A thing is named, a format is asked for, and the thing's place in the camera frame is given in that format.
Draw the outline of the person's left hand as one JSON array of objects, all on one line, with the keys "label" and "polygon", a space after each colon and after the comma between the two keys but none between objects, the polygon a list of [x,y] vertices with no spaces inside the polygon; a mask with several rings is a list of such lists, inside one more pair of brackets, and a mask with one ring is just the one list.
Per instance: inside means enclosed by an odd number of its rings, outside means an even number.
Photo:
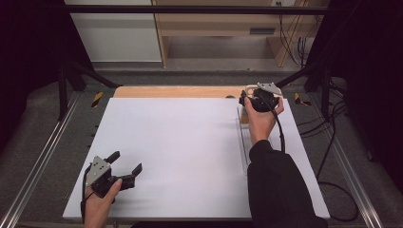
[{"label": "person's left hand", "polygon": [[118,195],[121,186],[122,180],[118,179],[113,183],[103,198],[98,197],[93,193],[92,188],[88,187],[86,190],[85,221],[87,219],[107,220],[112,201],[114,201],[115,197]]}]

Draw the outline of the black curtain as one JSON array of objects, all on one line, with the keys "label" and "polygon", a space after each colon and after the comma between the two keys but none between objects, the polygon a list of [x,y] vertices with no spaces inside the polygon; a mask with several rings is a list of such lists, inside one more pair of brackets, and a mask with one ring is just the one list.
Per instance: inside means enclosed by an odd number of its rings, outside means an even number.
[{"label": "black curtain", "polygon": [[92,64],[69,13],[45,9],[65,0],[0,0],[0,152],[16,131],[29,94],[57,81],[61,63],[45,36],[80,65]]},{"label": "black curtain", "polygon": [[362,137],[403,194],[403,0],[330,0],[308,65],[347,82]]}]

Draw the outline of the black horizontal frame bar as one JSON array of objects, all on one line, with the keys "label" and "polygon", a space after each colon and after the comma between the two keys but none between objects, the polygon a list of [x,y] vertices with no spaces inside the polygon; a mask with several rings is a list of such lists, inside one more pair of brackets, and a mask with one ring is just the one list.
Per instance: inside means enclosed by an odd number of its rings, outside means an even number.
[{"label": "black horizontal frame bar", "polygon": [[179,13],[179,14],[283,14],[325,15],[328,8],[304,7],[243,7],[243,6],[116,6],[116,5],[66,5],[70,13]]}]

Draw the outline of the white table board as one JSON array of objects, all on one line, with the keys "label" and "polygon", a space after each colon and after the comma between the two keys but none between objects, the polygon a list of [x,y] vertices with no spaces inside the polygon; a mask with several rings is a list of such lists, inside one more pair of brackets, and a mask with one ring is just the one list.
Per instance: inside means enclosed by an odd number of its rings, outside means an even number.
[{"label": "white table board", "polygon": [[235,99],[112,98],[86,159],[119,151],[114,175],[139,163],[135,187],[119,193],[114,219],[248,220]]}]

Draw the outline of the white cabinet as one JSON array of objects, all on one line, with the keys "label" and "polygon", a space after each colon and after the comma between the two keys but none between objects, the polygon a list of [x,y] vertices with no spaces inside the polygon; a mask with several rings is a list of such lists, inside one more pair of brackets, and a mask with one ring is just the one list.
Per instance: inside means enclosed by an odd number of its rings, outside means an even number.
[{"label": "white cabinet", "polygon": [[152,13],[71,13],[91,62],[160,62]]}]

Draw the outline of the person's right hand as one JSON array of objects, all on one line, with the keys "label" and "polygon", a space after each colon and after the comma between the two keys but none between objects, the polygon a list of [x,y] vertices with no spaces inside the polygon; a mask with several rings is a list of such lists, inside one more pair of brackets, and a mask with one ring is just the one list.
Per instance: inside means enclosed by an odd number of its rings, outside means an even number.
[{"label": "person's right hand", "polygon": [[269,138],[277,122],[276,117],[284,111],[282,98],[279,98],[278,106],[275,108],[276,115],[272,112],[257,112],[249,98],[244,99],[244,108],[249,118],[249,132],[252,144]]}]

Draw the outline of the clear plastic tray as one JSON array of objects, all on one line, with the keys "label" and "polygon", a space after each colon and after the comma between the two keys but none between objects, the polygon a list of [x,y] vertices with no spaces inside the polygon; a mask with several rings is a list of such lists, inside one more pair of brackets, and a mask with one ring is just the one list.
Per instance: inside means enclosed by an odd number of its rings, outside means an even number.
[{"label": "clear plastic tray", "polygon": [[249,123],[248,124],[241,124],[240,123],[240,110],[241,105],[237,107],[237,130],[239,135],[239,142],[240,142],[240,157],[241,157],[241,164],[243,168],[244,175],[247,175],[247,169],[249,164],[251,163],[249,158],[249,152],[252,148],[251,143],[251,135],[249,131]]}]

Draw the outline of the black frame strut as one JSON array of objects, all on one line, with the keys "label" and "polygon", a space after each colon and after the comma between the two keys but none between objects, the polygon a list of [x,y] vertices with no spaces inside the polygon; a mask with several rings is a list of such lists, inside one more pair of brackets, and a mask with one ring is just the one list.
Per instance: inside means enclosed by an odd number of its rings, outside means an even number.
[{"label": "black frame strut", "polygon": [[316,60],[291,76],[277,82],[276,86],[283,88],[302,76],[307,77],[303,86],[306,92],[316,92],[321,88],[320,113],[326,121],[329,121],[331,75],[327,63],[325,61]]},{"label": "black frame strut", "polygon": [[95,81],[109,88],[117,88],[118,84],[109,81],[107,78],[99,75],[94,69],[69,61],[61,64],[58,69],[58,88],[59,88],[59,117],[62,121],[67,115],[67,83],[70,83],[74,91],[83,91],[86,83],[82,78],[83,75],[89,76]]}]

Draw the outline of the aluminium floor rail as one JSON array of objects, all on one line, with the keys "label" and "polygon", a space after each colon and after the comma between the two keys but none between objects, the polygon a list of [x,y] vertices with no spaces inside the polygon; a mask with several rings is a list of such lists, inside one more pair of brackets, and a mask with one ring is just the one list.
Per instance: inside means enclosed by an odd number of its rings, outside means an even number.
[{"label": "aluminium floor rail", "polygon": [[319,176],[323,170],[324,163],[330,150],[334,151],[334,155],[336,157],[336,162],[340,168],[340,171],[343,175],[344,180],[346,181],[353,201],[355,202],[359,213],[361,214],[363,220],[366,223],[367,228],[384,228],[381,219],[379,218],[378,213],[375,211],[374,206],[361,182],[359,179],[355,169],[347,158],[344,149],[341,146],[338,138],[336,137],[335,130],[333,125],[335,123],[334,119],[326,121],[323,115],[320,113],[320,101],[316,94],[309,93],[309,98],[312,101],[313,108],[315,109],[318,117],[322,119],[324,122],[328,122],[330,126],[328,128],[323,129],[324,134],[329,142],[328,147],[326,149],[326,154],[321,161],[321,165],[318,168],[316,177],[319,179]]},{"label": "aluminium floor rail", "polygon": [[73,92],[71,98],[67,104],[67,112],[65,116],[57,122],[54,126],[52,133],[48,137],[48,140],[42,149],[38,159],[33,167],[30,169],[29,175],[24,181],[21,189],[15,197],[12,205],[8,209],[7,213],[0,219],[0,228],[14,228],[19,218],[21,217],[29,199],[40,180],[44,170],[51,158],[56,146],[62,138],[64,131],[68,125],[68,122],[74,113],[78,102],[83,96],[82,92]]}]

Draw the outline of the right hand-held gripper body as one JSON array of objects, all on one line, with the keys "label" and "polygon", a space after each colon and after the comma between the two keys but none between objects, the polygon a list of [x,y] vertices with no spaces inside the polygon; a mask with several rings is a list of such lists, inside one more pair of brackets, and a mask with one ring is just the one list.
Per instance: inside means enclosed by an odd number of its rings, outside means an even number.
[{"label": "right hand-held gripper body", "polygon": [[274,83],[247,85],[244,91],[257,112],[274,111],[282,96],[281,90]]}]

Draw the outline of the light wooden desk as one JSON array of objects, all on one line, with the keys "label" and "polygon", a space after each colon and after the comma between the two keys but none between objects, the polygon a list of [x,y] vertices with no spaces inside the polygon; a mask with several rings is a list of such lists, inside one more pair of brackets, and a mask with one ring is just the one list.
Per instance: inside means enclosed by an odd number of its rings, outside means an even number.
[{"label": "light wooden desk", "polygon": [[[327,7],[330,0],[151,0],[154,6],[243,6],[243,7]],[[264,14],[168,14],[156,13],[163,59],[175,36],[263,37],[279,67],[292,56],[299,37],[314,38],[322,17],[311,15]]]}]

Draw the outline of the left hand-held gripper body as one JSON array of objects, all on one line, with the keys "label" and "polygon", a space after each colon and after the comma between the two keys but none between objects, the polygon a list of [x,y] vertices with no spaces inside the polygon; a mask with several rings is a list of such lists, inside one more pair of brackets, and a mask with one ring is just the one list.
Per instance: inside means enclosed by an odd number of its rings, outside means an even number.
[{"label": "left hand-held gripper body", "polygon": [[113,183],[118,179],[122,180],[121,191],[135,187],[136,177],[131,173],[121,177],[113,176],[111,174],[111,164],[107,163],[105,159],[95,156],[86,174],[86,187],[90,186],[100,198],[106,195]]}]

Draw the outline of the wooden table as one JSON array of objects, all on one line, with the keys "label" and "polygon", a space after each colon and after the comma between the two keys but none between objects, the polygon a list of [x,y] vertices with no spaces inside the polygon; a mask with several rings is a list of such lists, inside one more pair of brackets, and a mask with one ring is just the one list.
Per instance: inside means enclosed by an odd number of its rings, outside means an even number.
[{"label": "wooden table", "polygon": [[114,98],[238,98],[244,90],[251,95],[256,85],[136,85],[120,86]]}]

